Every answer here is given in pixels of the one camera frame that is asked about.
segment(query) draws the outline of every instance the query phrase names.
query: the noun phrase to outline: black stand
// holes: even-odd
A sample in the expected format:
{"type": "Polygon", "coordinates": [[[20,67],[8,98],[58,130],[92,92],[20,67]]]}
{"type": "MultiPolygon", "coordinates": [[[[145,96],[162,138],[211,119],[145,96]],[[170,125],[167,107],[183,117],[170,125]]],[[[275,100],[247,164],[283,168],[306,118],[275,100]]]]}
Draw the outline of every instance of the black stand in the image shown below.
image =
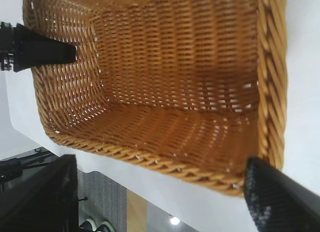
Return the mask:
{"type": "Polygon", "coordinates": [[[50,151],[45,151],[22,158],[13,158],[7,161],[0,161],[0,192],[5,192],[6,182],[21,177],[23,174],[23,170],[48,165],[49,163],[43,162],[45,161],[45,158],[51,156],[53,156],[53,154],[50,151]]]}

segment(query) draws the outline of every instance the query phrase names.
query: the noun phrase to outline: floor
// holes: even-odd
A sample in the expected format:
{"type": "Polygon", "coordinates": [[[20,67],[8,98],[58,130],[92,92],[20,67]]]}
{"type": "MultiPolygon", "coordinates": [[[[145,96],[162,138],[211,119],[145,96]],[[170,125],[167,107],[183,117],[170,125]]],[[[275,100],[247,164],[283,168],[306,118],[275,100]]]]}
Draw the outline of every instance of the floor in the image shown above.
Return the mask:
{"type": "Polygon", "coordinates": [[[99,226],[111,222],[118,232],[127,231],[127,189],[99,172],[78,171],[79,222],[92,217],[99,226]]]}
{"type": "MultiPolygon", "coordinates": [[[[29,151],[17,157],[29,156],[35,152],[29,151]]],[[[55,159],[57,156],[53,155],[44,162],[55,159]]],[[[21,178],[6,183],[6,191],[40,170],[41,168],[25,170],[21,178]]],[[[110,221],[117,232],[197,232],[179,220],[177,223],[174,215],[161,210],[99,172],[78,171],[78,197],[88,198],[87,201],[79,203],[79,223],[91,217],[98,226],[104,220],[110,221]]]]}

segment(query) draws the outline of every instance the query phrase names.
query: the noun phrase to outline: rattan weave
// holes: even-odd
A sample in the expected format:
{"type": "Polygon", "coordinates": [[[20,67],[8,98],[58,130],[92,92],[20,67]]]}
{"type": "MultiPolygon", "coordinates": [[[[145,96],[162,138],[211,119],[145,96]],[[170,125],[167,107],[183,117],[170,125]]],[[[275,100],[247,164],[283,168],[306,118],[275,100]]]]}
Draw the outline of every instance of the rattan weave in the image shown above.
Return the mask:
{"type": "Polygon", "coordinates": [[[243,194],[249,156],[283,166],[286,0],[24,0],[77,47],[33,68],[56,143],[243,194]]]}

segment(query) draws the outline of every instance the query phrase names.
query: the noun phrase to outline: gray carpet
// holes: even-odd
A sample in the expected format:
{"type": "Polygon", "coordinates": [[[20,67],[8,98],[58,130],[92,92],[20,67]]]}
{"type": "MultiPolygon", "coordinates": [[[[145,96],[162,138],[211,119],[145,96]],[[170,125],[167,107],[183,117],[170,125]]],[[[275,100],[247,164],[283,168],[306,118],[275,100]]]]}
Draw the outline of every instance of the gray carpet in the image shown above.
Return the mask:
{"type": "Polygon", "coordinates": [[[79,223],[94,219],[97,226],[104,220],[117,232],[127,231],[127,189],[99,172],[78,171],[78,197],[88,197],[79,203],[79,223]]]}

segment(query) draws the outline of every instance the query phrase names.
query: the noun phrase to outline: black furniture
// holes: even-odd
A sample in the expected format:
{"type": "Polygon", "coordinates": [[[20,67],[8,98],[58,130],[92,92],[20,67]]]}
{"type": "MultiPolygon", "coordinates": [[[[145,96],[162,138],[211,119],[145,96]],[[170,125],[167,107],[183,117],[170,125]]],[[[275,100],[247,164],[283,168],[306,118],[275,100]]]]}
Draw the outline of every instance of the black furniture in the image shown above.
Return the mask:
{"type": "Polygon", "coordinates": [[[58,158],[0,194],[0,231],[78,232],[77,190],[75,156],[58,158]]]}

